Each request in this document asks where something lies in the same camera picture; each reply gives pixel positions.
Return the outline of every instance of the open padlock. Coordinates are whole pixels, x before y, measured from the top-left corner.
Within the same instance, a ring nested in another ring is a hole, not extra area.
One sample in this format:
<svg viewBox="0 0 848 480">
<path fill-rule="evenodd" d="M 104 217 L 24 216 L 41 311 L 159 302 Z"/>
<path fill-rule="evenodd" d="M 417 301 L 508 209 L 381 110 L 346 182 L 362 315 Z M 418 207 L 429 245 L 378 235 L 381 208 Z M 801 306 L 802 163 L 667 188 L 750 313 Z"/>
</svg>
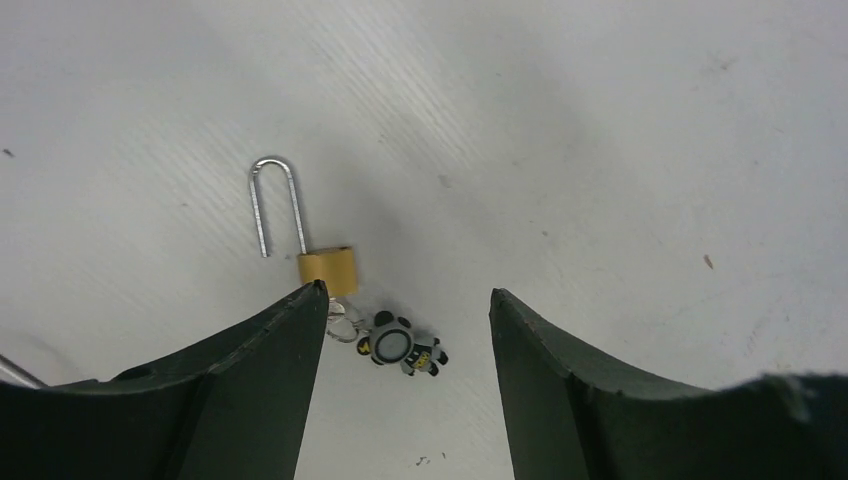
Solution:
<svg viewBox="0 0 848 480">
<path fill-rule="evenodd" d="M 327 286 L 327 293 L 330 295 L 327 335 L 344 343 L 356 341 L 359 336 L 361 322 L 354 322 L 348 319 L 345 316 L 345 307 L 338 301 L 341 297 L 352 295 L 359 290 L 353 249 L 351 247 L 337 247 L 314 250 L 312 252 L 307 249 L 303 220 L 300 217 L 300 205 L 297 200 L 297 185 L 291 167 L 289 167 L 282 157 L 268 156 L 260 158 L 254 162 L 250 169 L 250 199 L 253 202 L 253 216 L 256 220 L 256 233 L 259 236 L 259 252 L 263 258 L 270 256 L 265 241 L 265 230 L 262 226 L 262 205 L 259 199 L 259 187 L 257 185 L 257 177 L 265 165 L 277 165 L 286 173 L 292 200 L 292 209 L 294 211 L 294 221 L 297 227 L 297 237 L 300 241 L 300 255 L 297 256 L 300 281 L 305 284 L 314 280 L 323 280 Z M 344 320 L 350 322 L 354 332 L 353 334 L 339 335 L 330 331 L 333 325 Z"/>
</svg>

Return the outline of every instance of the black and gray figurine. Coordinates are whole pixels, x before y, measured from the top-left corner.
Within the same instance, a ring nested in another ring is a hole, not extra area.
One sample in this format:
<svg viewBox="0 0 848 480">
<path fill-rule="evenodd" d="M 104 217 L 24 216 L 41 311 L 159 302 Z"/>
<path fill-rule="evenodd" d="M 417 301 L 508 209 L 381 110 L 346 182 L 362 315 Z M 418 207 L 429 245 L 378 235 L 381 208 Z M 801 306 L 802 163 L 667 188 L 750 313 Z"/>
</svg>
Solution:
<svg viewBox="0 0 848 480">
<path fill-rule="evenodd" d="M 399 363 L 403 373 L 410 377 L 416 370 L 432 376 L 439 374 L 439 365 L 448 363 L 448 355 L 439 345 L 439 339 L 412 333 L 412 325 L 403 317 L 395 318 L 389 311 L 374 317 L 374 328 L 356 345 L 360 355 L 370 355 L 377 365 Z"/>
</svg>

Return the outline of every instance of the gold padlock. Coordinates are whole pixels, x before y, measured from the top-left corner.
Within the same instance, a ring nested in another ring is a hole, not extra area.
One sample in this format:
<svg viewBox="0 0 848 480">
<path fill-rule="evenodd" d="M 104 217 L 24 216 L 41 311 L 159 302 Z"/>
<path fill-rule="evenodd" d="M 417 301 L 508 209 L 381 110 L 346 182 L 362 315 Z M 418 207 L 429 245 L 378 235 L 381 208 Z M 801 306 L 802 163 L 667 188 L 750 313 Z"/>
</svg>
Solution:
<svg viewBox="0 0 848 480">
<path fill-rule="evenodd" d="M 277 165 L 286 173 L 291 193 L 294 221 L 297 226 L 297 236 L 300 240 L 300 255 L 297 266 L 300 270 L 300 281 L 309 283 L 323 280 L 327 293 L 331 298 L 352 295 L 359 290 L 356 279 L 356 262 L 351 247 L 326 248 L 309 252 L 306 248 L 306 235 L 303 221 L 300 218 L 300 205 L 297 201 L 297 186 L 294 174 L 285 159 L 276 156 L 263 157 L 257 160 L 250 169 L 250 198 L 253 201 L 253 216 L 256 219 L 256 233 L 259 236 L 259 252 L 263 258 L 270 256 L 265 243 L 265 230 L 262 227 L 262 207 L 259 201 L 256 179 L 259 171 L 265 165 Z"/>
</svg>

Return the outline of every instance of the figurine ear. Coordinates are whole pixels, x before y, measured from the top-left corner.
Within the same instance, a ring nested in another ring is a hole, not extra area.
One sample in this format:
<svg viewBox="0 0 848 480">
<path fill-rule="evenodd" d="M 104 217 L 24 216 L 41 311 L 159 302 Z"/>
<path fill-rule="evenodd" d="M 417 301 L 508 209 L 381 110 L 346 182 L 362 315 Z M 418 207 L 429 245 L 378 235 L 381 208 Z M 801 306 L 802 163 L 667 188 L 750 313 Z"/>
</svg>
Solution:
<svg viewBox="0 0 848 480">
<path fill-rule="evenodd" d="M 356 344 L 356 351 L 360 355 L 371 355 L 371 344 L 368 343 L 370 337 L 362 337 L 359 343 Z"/>
<path fill-rule="evenodd" d="M 395 316 L 392 315 L 392 312 L 388 310 L 383 310 L 374 316 L 374 326 L 382 327 L 383 325 L 388 325 L 395 320 Z"/>
</svg>

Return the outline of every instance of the metal rod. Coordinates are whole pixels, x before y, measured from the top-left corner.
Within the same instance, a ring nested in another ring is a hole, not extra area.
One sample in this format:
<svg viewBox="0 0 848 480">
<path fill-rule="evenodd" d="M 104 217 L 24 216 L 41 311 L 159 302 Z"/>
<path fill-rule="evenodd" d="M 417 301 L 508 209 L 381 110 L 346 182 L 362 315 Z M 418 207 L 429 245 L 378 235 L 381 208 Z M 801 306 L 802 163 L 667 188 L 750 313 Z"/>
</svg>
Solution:
<svg viewBox="0 0 848 480">
<path fill-rule="evenodd" d="M 294 174 L 292 174 L 291 168 L 285 162 L 285 159 L 276 156 L 262 157 L 250 169 L 250 199 L 253 202 L 253 217 L 256 219 L 256 234 L 259 236 L 259 252 L 263 258 L 269 256 L 268 247 L 265 245 L 265 230 L 262 228 L 262 207 L 256 186 L 259 171 L 268 164 L 277 165 L 286 172 L 286 177 L 289 180 L 289 193 L 291 193 L 292 197 L 294 221 L 297 224 L 297 238 L 300 241 L 300 253 L 306 254 L 306 237 L 303 234 L 303 221 L 300 219 L 300 206 L 297 203 L 297 186 L 295 185 Z"/>
<path fill-rule="evenodd" d="M 17 363 L 0 355 L 0 372 L 12 377 L 18 384 L 29 388 L 46 388 L 48 385 L 39 380 L 35 375 L 21 368 Z"/>
</svg>

